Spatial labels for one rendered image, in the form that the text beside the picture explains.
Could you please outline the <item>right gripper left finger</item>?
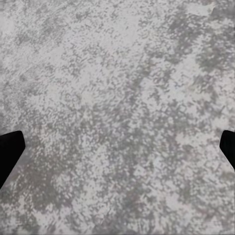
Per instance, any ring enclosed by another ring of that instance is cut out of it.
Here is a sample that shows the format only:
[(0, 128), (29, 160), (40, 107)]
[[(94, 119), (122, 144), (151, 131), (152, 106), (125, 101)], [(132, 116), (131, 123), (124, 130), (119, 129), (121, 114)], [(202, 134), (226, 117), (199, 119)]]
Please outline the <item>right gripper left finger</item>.
[(0, 189), (25, 150), (21, 130), (0, 136)]

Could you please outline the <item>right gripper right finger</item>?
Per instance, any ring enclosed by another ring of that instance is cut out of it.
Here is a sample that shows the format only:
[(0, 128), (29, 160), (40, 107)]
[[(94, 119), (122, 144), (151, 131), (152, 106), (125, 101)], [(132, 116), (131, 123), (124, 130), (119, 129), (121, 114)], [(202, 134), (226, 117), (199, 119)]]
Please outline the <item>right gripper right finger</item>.
[(235, 132), (228, 130), (223, 131), (219, 147), (235, 169)]

